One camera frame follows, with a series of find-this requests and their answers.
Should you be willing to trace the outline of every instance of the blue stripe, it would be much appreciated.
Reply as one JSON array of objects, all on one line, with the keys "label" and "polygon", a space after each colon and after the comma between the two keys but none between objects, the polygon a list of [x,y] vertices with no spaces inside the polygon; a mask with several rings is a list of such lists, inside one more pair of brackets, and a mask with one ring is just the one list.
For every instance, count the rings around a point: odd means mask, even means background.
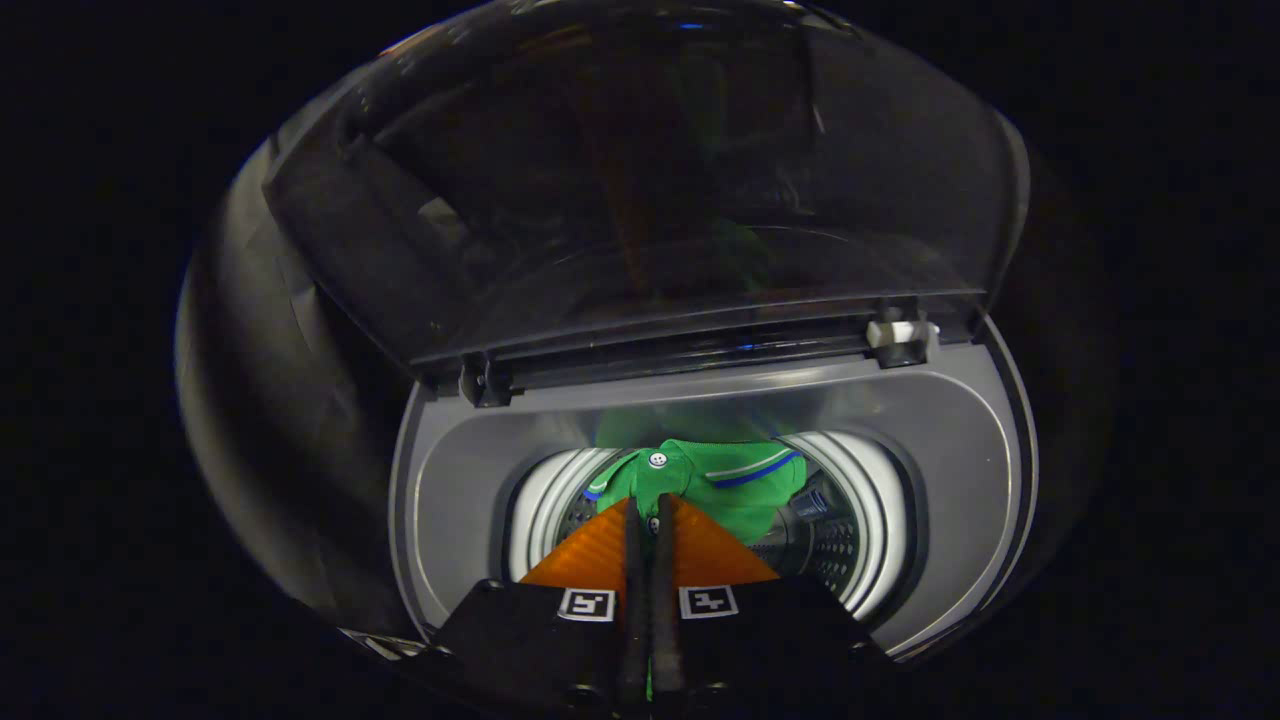
[{"label": "blue stripe", "polygon": [[756,471],[751,473],[750,475],[742,475],[741,478],[733,478],[731,480],[719,480],[719,482],[712,480],[712,486],[717,487],[717,488],[733,488],[733,487],[737,487],[737,486],[745,486],[746,483],[749,483],[749,482],[751,482],[751,480],[754,480],[756,478],[763,478],[764,475],[768,475],[769,473],[777,470],[778,468],[786,465],[787,462],[792,461],[796,457],[800,457],[800,454],[799,452],[792,452],[792,454],[787,455],[786,457],[783,457],[782,460],[778,460],[773,465],[769,465],[768,468],[764,468],[763,470],[756,470]]}]

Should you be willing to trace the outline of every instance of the transparent lid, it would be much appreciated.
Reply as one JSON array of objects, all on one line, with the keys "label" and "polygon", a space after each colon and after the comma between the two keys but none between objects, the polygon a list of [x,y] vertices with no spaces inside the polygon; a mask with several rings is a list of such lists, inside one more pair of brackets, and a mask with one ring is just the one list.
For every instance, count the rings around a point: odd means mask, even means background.
[{"label": "transparent lid", "polygon": [[407,365],[989,307],[1025,156],[923,60],[794,3],[511,6],[385,54],[268,186]]}]

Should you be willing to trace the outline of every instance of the washing machine drum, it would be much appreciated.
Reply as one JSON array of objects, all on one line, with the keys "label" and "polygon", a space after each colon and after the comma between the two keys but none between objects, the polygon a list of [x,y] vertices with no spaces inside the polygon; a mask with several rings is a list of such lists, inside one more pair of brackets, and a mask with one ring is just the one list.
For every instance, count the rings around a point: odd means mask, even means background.
[{"label": "washing machine drum", "polygon": [[[1061,247],[1034,168],[796,3],[485,5],[248,160],[183,293],[192,445],[287,592],[412,647],[590,519],[618,454],[776,441],[812,477],[753,550],[908,661],[1025,582],[1093,471],[1097,414],[1053,384],[1088,363],[1023,342],[1070,439],[1037,438],[992,314],[1007,286],[1018,337],[1079,332],[1037,318],[1074,281],[1014,277]],[[1042,442],[1078,462],[1057,489]]]}]

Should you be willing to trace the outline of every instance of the green shirt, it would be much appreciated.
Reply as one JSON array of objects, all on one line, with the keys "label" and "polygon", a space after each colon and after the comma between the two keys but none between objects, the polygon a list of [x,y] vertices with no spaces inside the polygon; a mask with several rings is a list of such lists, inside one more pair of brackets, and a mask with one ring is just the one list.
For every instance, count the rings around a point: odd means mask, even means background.
[{"label": "green shirt", "polygon": [[805,483],[805,460],[776,442],[705,443],[668,439],[657,450],[636,450],[588,486],[586,497],[604,511],[636,498],[645,519],[658,515],[658,496],[682,496],[742,544],[773,524],[773,515]]}]

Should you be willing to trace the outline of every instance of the lid hinge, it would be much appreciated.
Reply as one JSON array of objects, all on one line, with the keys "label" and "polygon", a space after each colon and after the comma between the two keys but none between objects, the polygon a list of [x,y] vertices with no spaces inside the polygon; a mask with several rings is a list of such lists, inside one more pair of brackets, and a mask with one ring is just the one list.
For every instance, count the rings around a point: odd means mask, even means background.
[{"label": "lid hinge", "polygon": [[886,307],[867,323],[867,343],[881,368],[923,365],[938,351],[938,327],[924,310],[914,315],[915,320],[906,320],[900,307]]},{"label": "lid hinge", "polygon": [[511,373],[488,352],[462,356],[458,392],[474,407],[506,407],[511,405]]}]

